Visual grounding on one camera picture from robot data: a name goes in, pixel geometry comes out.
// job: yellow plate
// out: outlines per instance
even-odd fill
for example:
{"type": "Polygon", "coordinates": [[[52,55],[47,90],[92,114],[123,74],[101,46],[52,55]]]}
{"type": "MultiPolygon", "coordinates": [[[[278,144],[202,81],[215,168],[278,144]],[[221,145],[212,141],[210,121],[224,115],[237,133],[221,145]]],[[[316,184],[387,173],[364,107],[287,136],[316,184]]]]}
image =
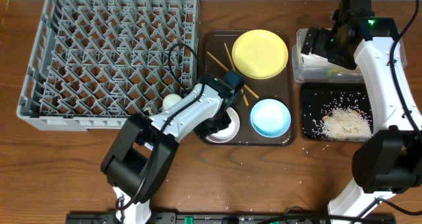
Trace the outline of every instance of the yellow plate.
{"type": "Polygon", "coordinates": [[[231,55],[239,71],[256,79],[276,76],[286,67],[289,57],[284,41],[268,30],[242,34],[233,45],[231,55]]]}

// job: light blue bowl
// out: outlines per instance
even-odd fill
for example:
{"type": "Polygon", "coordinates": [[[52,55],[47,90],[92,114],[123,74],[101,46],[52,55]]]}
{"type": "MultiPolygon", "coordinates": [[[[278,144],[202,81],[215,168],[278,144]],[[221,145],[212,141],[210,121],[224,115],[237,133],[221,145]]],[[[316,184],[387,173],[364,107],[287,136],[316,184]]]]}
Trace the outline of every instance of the light blue bowl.
{"type": "Polygon", "coordinates": [[[290,123],[289,109],[278,100],[263,99],[252,108],[252,127],[264,137],[276,138],[283,135],[290,123]]]}

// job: cable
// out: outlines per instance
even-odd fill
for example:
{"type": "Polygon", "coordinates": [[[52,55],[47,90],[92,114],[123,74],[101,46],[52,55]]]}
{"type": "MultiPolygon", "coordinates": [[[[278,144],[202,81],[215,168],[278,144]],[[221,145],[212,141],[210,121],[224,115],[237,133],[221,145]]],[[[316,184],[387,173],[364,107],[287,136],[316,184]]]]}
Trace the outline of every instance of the cable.
{"type": "Polygon", "coordinates": [[[390,69],[391,69],[391,75],[392,75],[392,78],[393,78],[394,86],[396,87],[397,94],[398,94],[398,97],[400,99],[400,103],[402,104],[402,107],[403,107],[403,110],[404,110],[404,114],[406,115],[407,119],[409,120],[409,123],[411,124],[411,126],[415,130],[416,135],[418,136],[419,140],[422,143],[421,131],[419,130],[417,124],[415,123],[415,121],[413,120],[413,118],[410,115],[410,112],[409,112],[409,109],[407,108],[406,101],[404,99],[403,93],[400,89],[400,85],[399,85],[399,82],[398,82],[398,79],[397,79],[396,70],[394,68],[394,50],[396,49],[396,46],[397,46],[398,42],[400,41],[400,39],[403,37],[403,35],[406,33],[407,29],[411,26],[411,24],[415,20],[415,18],[417,16],[417,12],[419,11],[419,0],[415,0],[415,3],[416,3],[415,12],[414,12],[412,18],[410,19],[408,24],[405,26],[405,28],[400,32],[399,36],[394,40],[393,45],[391,47],[390,69]]]}
{"type": "Polygon", "coordinates": [[[189,102],[188,104],[186,104],[185,106],[183,106],[182,108],[180,108],[179,110],[177,110],[174,114],[172,114],[172,115],[170,115],[168,118],[167,118],[167,120],[164,122],[164,124],[163,124],[163,127],[161,128],[161,130],[160,130],[160,133],[159,133],[159,135],[158,135],[158,138],[157,138],[157,140],[156,140],[156,145],[155,146],[153,146],[152,147],[152,152],[151,152],[151,155],[150,155],[150,159],[148,160],[148,162],[147,162],[147,164],[146,164],[146,169],[145,169],[145,176],[144,176],[144,178],[142,179],[142,181],[141,181],[141,183],[140,183],[140,185],[138,186],[138,189],[136,190],[136,193],[135,193],[135,195],[133,196],[133,198],[131,198],[130,200],[129,200],[129,202],[127,202],[127,204],[125,204],[124,206],[120,206],[119,204],[118,204],[118,202],[116,202],[116,209],[117,210],[119,210],[119,211],[123,211],[123,210],[125,210],[125,209],[127,209],[130,205],[132,205],[133,204],[133,202],[134,202],[134,200],[136,200],[137,198],[138,198],[138,196],[139,196],[139,194],[140,194],[140,191],[142,190],[142,187],[144,186],[144,183],[145,183],[145,180],[146,180],[146,177],[148,177],[148,175],[149,175],[149,173],[150,173],[150,170],[151,170],[151,166],[152,166],[152,162],[153,162],[153,160],[154,160],[154,157],[156,156],[156,153],[157,153],[157,147],[159,146],[159,144],[160,144],[160,142],[161,142],[161,139],[162,139],[162,136],[164,135],[164,130],[166,129],[166,127],[167,127],[167,125],[168,124],[170,124],[170,122],[178,115],[178,114],[180,114],[180,112],[182,112],[182,111],[184,111],[186,108],[188,108],[188,107],[190,107],[191,105],[193,105],[195,102],[197,102],[199,99],[200,99],[200,97],[202,96],[202,94],[204,93],[204,90],[205,90],[205,68],[202,66],[202,63],[200,62],[200,59],[199,59],[199,56],[196,54],[196,52],[189,46],[189,45],[187,45],[187,44],[185,44],[185,43],[176,43],[176,44],[174,44],[170,49],[169,49],[169,53],[168,53],[168,55],[171,55],[171,52],[173,51],[173,49],[175,48],[175,47],[177,47],[177,46],[183,46],[183,47],[186,47],[187,49],[189,49],[190,51],[191,51],[191,53],[193,54],[193,56],[195,57],[195,59],[196,59],[196,62],[197,62],[197,64],[198,64],[198,66],[200,67],[200,69],[201,69],[201,76],[200,76],[200,79],[201,79],[201,83],[202,83],[202,86],[201,86],[201,88],[200,88],[200,92],[199,92],[199,94],[198,94],[198,96],[197,97],[195,97],[191,102],[189,102]]]}
{"type": "Polygon", "coordinates": [[[375,198],[375,200],[378,202],[378,204],[380,202],[384,202],[385,204],[389,205],[391,208],[394,208],[395,210],[397,210],[401,213],[404,213],[406,215],[412,215],[412,216],[422,215],[422,210],[421,211],[408,211],[408,210],[405,210],[405,209],[397,206],[396,204],[393,204],[392,202],[390,202],[390,201],[388,201],[384,198],[375,198]]]}
{"type": "MultiPolygon", "coordinates": [[[[116,202],[118,203],[118,204],[116,204],[116,205],[122,205],[123,206],[123,203],[125,202],[125,199],[124,199],[124,197],[122,196],[122,197],[119,197],[117,200],[116,200],[116,202]]],[[[123,224],[123,221],[125,220],[125,211],[124,210],[121,210],[120,211],[120,213],[121,213],[121,217],[120,217],[120,220],[117,220],[118,221],[118,224],[123,224]]]]}
{"type": "MultiPolygon", "coordinates": [[[[173,49],[176,47],[176,46],[180,46],[180,45],[184,45],[185,47],[186,47],[186,44],[183,44],[183,43],[177,43],[177,44],[175,44],[175,45],[173,45],[171,48],[170,48],[170,50],[169,50],[169,53],[167,54],[167,59],[168,59],[168,61],[169,61],[169,71],[170,71],[170,74],[172,75],[172,77],[174,78],[174,80],[180,85],[180,87],[182,88],[182,90],[183,91],[185,91],[185,93],[186,94],[188,94],[187,93],[187,90],[186,90],[186,88],[184,88],[183,87],[183,85],[182,85],[182,83],[179,81],[179,79],[176,77],[176,75],[174,74],[174,72],[173,72],[173,69],[171,68],[171,65],[170,65],[170,53],[173,51],[173,49]]],[[[189,47],[189,46],[187,46],[186,47],[187,49],[189,49],[191,52],[193,52],[193,50],[189,47]]]]}
{"type": "Polygon", "coordinates": [[[286,218],[289,219],[318,219],[321,221],[326,221],[326,220],[341,220],[341,221],[354,221],[354,222],[360,222],[360,223],[367,223],[367,224],[386,224],[386,223],[391,223],[390,221],[377,221],[377,220],[371,220],[371,219],[362,219],[362,218],[358,218],[358,217],[346,217],[346,216],[341,216],[341,215],[328,215],[328,214],[301,214],[301,215],[281,215],[279,217],[275,217],[272,219],[268,219],[265,221],[261,221],[257,224],[271,224],[273,222],[276,221],[284,221],[286,218]]]}
{"type": "Polygon", "coordinates": [[[287,218],[286,218],[286,216],[289,214],[289,212],[290,212],[291,210],[302,210],[302,211],[303,211],[303,208],[302,208],[302,207],[299,207],[299,206],[293,206],[293,207],[289,208],[289,209],[288,209],[288,210],[284,213],[284,216],[285,216],[284,222],[285,222],[285,223],[287,223],[287,224],[290,224],[290,223],[291,223],[291,219],[287,219],[287,218]]]}

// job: brown tray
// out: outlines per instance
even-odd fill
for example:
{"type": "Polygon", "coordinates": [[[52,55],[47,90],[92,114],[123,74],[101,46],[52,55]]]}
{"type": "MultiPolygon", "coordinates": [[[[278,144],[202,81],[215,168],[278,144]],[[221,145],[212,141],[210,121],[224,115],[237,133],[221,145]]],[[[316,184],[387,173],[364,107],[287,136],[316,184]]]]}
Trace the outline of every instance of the brown tray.
{"type": "MultiPolygon", "coordinates": [[[[222,77],[226,70],[220,66],[207,52],[210,52],[219,62],[221,62],[228,69],[232,69],[229,57],[227,55],[224,43],[231,54],[231,48],[236,39],[246,30],[218,30],[210,32],[204,39],[202,47],[201,58],[205,65],[205,73],[212,74],[217,77],[222,77]]],[[[283,32],[274,32],[277,34],[290,48],[288,37],[283,32]]],[[[295,105],[293,97],[293,70],[291,67],[291,57],[287,62],[286,68],[277,76],[266,79],[257,80],[243,75],[245,84],[252,89],[259,98],[257,99],[248,90],[243,89],[247,97],[249,106],[246,106],[243,96],[239,94],[237,99],[233,102],[232,107],[236,110],[240,117],[240,129],[236,136],[226,143],[213,143],[206,139],[204,141],[208,144],[215,145],[255,145],[255,146],[287,146],[296,139],[296,120],[295,120],[295,105]],[[262,99],[277,99],[284,103],[290,110],[291,124],[289,130],[280,137],[266,138],[257,133],[252,127],[250,114],[253,106],[262,99]]]]}

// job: black tray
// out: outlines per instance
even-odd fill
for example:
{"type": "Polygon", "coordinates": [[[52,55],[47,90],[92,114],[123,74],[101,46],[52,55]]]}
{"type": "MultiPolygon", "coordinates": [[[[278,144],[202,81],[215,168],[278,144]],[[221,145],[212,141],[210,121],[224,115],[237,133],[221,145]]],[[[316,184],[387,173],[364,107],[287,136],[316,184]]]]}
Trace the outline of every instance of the black tray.
{"type": "Polygon", "coordinates": [[[371,104],[367,89],[362,83],[327,83],[327,82],[306,82],[301,87],[301,120],[302,136],[308,140],[325,140],[326,137],[318,134],[315,121],[320,121],[327,114],[330,108],[324,105],[334,104],[334,99],[340,103],[343,96],[343,103],[339,106],[347,109],[349,106],[354,109],[358,106],[359,113],[366,113],[369,120],[371,132],[373,131],[373,119],[371,104]]]}
{"type": "MultiPolygon", "coordinates": [[[[231,48],[235,43],[236,39],[246,30],[224,30],[224,31],[213,31],[206,35],[204,39],[204,45],[201,51],[202,62],[205,65],[205,73],[212,74],[217,77],[222,77],[226,73],[223,69],[209,54],[209,51],[215,58],[224,64],[228,69],[231,69],[229,57],[227,55],[224,43],[231,54],[231,48]]],[[[274,32],[279,35],[281,39],[290,48],[288,37],[282,32],[274,32]]],[[[209,144],[215,145],[256,145],[256,146],[286,146],[291,144],[296,139],[296,120],[295,120],[295,106],[293,97],[293,75],[291,67],[291,57],[287,62],[285,69],[275,77],[266,80],[257,80],[249,78],[243,75],[245,84],[250,87],[255,93],[258,94],[259,99],[254,97],[248,90],[243,89],[249,106],[245,105],[241,94],[234,101],[232,107],[236,110],[240,117],[240,129],[237,135],[226,143],[212,143],[206,139],[204,141],[209,144]],[[284,103],[290,110],[291,124],[287,132],[277,138],[266,138],[257,133],[250,122],[250,114],[253,106],[262,99],[277,99],[284,103]]]]}

